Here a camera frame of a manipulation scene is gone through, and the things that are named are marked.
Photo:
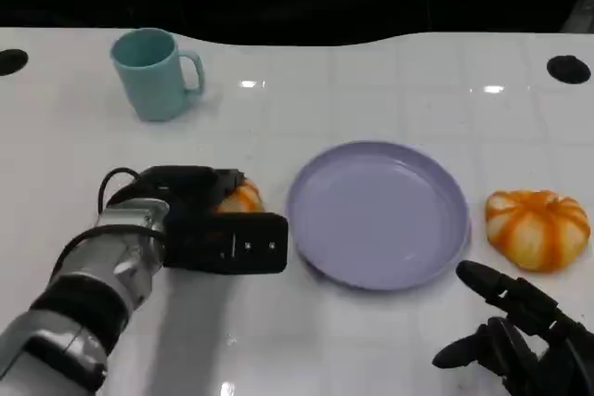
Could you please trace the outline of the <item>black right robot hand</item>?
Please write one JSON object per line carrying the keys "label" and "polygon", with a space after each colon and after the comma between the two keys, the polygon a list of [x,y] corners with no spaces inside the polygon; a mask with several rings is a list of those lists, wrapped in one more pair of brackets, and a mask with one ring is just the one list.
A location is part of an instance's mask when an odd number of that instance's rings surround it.
{"label": "black right robot hand", "polygon": [[548,294],[473,261],[456,268],[465,286],[506,315],[490,317],[433,358],[440,369],[477,363],[502,378],[510,395],[591,395],[593,333]]}

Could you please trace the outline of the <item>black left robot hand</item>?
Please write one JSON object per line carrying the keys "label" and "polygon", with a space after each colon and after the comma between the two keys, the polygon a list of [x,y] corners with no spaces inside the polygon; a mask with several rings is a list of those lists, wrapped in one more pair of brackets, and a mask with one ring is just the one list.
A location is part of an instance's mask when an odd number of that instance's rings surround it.
{"label": "black left robot hand", "polygon": [[116,192],[109,204],[135,198],[166,202],[171,211],[214,211],[245,183],[237,169],[215,169],[195,165],[161,165],[147,168],[129,185]]}

